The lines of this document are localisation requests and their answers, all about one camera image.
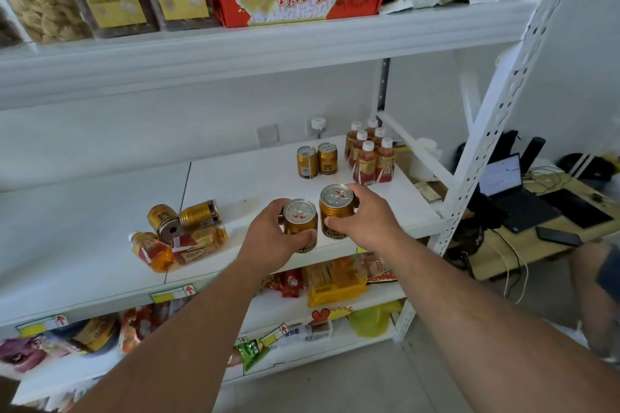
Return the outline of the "person's right hand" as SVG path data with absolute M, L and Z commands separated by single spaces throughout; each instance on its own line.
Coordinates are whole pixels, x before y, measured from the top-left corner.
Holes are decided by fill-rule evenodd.
M 396 245 L 408 239 L 396 217 L 381 196 L 368 187 L 348 184 L 359 199 L 359 207 L 351 219 L 348 237 L 366 251 L 388 256 Z

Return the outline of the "gold drink can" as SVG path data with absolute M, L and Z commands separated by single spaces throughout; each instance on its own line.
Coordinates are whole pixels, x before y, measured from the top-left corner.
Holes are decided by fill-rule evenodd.
M 305 254 L 312 251 L 317 244 L 317 231 L 319 214 L 315 205 L 306 199 L 296 198 L 288 201 L 278 215 L 278 224 L 287 235 L 297 235 L 312 229 L 314 231 L 312 240 L 300 249 L 298 254 Z
M 334 143 L 324 142 L 317 148 L 317 165 L 320 174 L 336 174 L 338 171 L 338 150 Z
M 147 214 L 147 219 L 159 239 L 166 244 L 171 244 L 183 233 L 178 213 L 166 204 L 153 206 Z
M 221 223 L 221 216 L 215 200 L 188 206 L 179 213 L 184 229 L 208 228 Z
M 300 147 L 296 152 L 299 177 L 313 179 L 319 174 L 317 150 L 310 145 Z
M 319 212 L 321 230 L 330 239 L 344 239 L 347 236 L 339 233 L 326 224 L 327 217 L 351 217 L 359 207 L 359 199 L 346 184 L 330 184 L 323 188 L 319 196 Z

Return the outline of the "red snack packet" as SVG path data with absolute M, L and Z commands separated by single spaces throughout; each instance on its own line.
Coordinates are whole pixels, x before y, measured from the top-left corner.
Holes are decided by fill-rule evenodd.
M 304 289 L 303 271 L 294 268 L 269 275 L 262 281 L 262 287 L 281 293 L 282 298 L 299 298 Z

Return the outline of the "yellow snack packets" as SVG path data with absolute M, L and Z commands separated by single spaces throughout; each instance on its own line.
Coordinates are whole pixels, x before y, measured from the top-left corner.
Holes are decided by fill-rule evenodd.
M 353 300 L 368 291 L 367 275 L 355 256 L 305 266 L 301 273 L 308 307 Z

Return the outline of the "cluster of amber drink bottles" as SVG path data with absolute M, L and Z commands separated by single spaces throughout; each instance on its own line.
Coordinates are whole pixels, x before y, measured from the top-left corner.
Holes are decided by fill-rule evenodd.
M 344 157 L 353 182 L 362 186 L 391 182 L 396 169 L 394 140 L 378 126 L 377 119 L 367 123 L 363 128 L 361 122 L 352 122 L 345 136 Z

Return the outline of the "amber red-label drink bottle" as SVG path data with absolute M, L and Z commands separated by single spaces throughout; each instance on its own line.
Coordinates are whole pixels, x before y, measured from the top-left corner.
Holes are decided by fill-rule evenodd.
M 172 252 L 178 265 L 186 266 L 220 250 L 228 239 L 224 227 L 208 227 L 183 233 L 172 240 Z
M 156 273 L 167 273 L 175 263 L 174 253 L 170 245 L 159 239 L 152 232 L 132 232 L 128 236 L 130 249 L 151 270 Z

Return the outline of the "green snack packet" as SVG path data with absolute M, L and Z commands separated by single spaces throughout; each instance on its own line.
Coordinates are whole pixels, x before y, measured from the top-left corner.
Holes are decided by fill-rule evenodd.
M 269 346 L 266 346 L 260 339 L 253 339 L 241 342 L 234 347 L 241 356 L 244 375 L 269 353 Z

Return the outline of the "black laptop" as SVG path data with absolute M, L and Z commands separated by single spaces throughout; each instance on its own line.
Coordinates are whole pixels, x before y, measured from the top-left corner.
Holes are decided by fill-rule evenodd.
M 479 187 L 480 192 L 505 214 L 502 225 L 514 234 L 561 215 L 560 211 L 524 187 L 519 153 L 487 164 Z

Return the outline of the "orange fruit snack bag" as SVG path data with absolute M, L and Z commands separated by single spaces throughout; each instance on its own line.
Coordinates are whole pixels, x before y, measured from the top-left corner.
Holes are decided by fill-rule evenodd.
M 125 356 L 169 318 L 170 301 L 127 310 L 121 319 L 119 351 Z

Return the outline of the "wooden desk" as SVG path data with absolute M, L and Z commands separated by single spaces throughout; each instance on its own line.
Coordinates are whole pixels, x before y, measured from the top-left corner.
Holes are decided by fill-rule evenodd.
M 611 215 L 614 220 L 592 228 L 583 229 L 561 215 L 554 220 L 542 224 L 545 228 L 562 230 L 578 234 L 582 242 L 594 241 L 600 238 L 620 235 L 620 198 L 613 198 L 603 194 L 600 203 L 595 202 L 595 190 L 578 179 L 563 173 L 548 159 L 535 159 L 532 165 L 533 176 L 524 179 L 525 188 L 536 194 L 546 194 L 558 189 L 567 189 L 577 194 L 598 209 Z M 504 227 L 497 232 L 485 232 L 484 243 L 479 250 L 469 257 L 474 278 L 484 281 L 510 271 L 522 269 L 524 264 L 533 264 L 542 259 L 553 257 L 567 251 L 567 246 L 558 245 L 540 240 L 534 229 L 528 229 L 519 234 L 513 234 Z M 517 258 L 522 258 L 518 265 Z

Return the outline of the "black cylinder speaker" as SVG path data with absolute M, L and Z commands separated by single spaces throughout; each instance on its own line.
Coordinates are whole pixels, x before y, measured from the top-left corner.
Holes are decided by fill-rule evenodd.
M 531 169 L 534 160 L 538 158 L 545 144 L 546 139 L 543 137 L 532 137 L 525 150 L 520 155 L 519 165 L 521 175 L 526 174 Z

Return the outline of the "dark yellow snack bag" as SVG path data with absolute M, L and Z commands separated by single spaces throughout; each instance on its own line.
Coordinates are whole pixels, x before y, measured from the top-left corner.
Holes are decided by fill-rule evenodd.
M 118 315 L 96 316 L 57 329 L 57 336 L 73 354 L 102 355 L 115 348 L 119 341 Z

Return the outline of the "black keyboard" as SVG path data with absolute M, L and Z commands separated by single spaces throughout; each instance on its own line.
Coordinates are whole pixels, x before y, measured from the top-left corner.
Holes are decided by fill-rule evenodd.
M 587 229 L 613 221 L 614 218 L 585 199 L 567 189 L 556 190 L 540 196 L 569 221 Z

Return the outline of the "purple snack bag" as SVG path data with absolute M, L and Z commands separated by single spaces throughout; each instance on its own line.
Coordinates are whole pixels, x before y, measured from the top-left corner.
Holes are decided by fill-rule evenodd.
M 0 375 L 20 378 L 48 358 L 47 353 L 36 348 L 29 338 L 0 340 Z

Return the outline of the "white wall socket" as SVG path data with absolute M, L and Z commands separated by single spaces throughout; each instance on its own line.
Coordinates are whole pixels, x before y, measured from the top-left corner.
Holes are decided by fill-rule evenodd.
M 256 129 L 258 145 L 261 148 L 273 146 L 280 141 L 280 132 L 277 124 L 260 126 Z

